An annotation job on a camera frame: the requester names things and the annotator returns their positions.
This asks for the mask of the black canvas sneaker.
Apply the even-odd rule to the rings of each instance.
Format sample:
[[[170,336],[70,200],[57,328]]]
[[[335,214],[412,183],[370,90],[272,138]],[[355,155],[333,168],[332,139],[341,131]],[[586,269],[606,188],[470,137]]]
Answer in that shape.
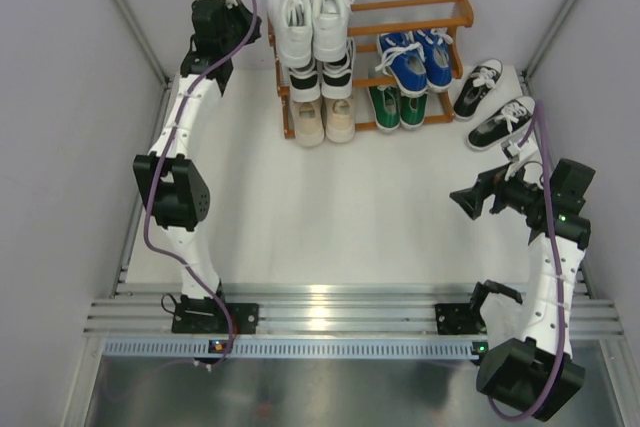
[[[495,58],[476,66],[468,75],[453,105],[455,118],[462,121],[470,120],[479,104],[497,87],[502,73],[503,64]]]
[[[534,109],[535,100],[530,96],[508,101],[468,134],[468,146],[484,151],[520,134],[531,122]]]

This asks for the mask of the white sneaker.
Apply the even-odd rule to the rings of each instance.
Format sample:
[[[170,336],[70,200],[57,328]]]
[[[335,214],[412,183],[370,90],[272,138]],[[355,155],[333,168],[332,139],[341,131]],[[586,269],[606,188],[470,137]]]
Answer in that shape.
[[[312,57],[311,0],[268,0],[277,55],[285,67],[301,69]]]
[[[321,62],[340,61],[346,53],[354,0],[312,0],[313,53]]]

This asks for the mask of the black white-striped sneaker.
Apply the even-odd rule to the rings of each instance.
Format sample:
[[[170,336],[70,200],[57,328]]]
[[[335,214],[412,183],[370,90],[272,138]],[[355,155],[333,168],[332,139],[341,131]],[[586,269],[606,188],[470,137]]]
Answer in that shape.
[[[321,97],[317,61],[302,68],[287,68],[291,100],[298,103],[313,102]]]
[[[327,99],[346,99],[352,95],[355,43],[347,38],[345,56],[336,62],[322,63],[321,94]]]

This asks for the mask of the green sneaker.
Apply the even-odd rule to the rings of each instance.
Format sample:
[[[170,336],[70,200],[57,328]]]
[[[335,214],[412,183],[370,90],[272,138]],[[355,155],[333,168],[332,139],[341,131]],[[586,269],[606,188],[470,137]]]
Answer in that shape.
[[[371,85],[367,91],[377,128],[384,133],[396,130],[400,125],[399,93],[396,85]]]
[[[419,97],[400,96],[400,123],[406,130],[415,130],[424,123],[428,94]]]

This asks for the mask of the beige sneaker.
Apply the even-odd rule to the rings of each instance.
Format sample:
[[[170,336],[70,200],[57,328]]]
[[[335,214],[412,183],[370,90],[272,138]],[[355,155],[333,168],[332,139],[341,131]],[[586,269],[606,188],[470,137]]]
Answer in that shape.
[[[302,147],[316,147],[324,141],[321,108],[322,98],[311,102],[292,101],[290,104],[295,139]]]
[[[355,135],[354,99],[326,99],[325,108],[328,139],[334,143],[350,142]]]

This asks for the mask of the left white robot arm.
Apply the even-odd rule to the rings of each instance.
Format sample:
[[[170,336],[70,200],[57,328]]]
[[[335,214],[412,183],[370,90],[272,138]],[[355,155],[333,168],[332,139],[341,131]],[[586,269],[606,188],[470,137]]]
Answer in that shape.
[[[180,65],[174,105],[150,151],[135,157],[133,171],[145,206],[144,242],[181,269],[174,331],[195,322],[215,333],[231,316],[204,238],[210,190],[193,157],[233,72],[231,58],[259,38],[260,20],[241,0],[195,0],[191,20],[194,32]]]

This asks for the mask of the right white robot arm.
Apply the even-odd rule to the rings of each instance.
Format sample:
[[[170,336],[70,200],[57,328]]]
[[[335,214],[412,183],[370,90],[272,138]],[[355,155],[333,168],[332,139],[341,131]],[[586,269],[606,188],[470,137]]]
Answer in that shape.
[[[585,370],[574,363],[569,337],[577,271],[591,236],[581,216],[594,169],[561,159],[543,186],[529,183],[515,163],[480,173],[474,185],[450,193],[471,218],[485,200],[490,211],[522,214],[530,228],[529,280],[525,293],[495,281],[475,286],[467,319],[494,338],[482,355],[476,389],[491,406],[514,409],[512,422],[550,420],[583,386]]]

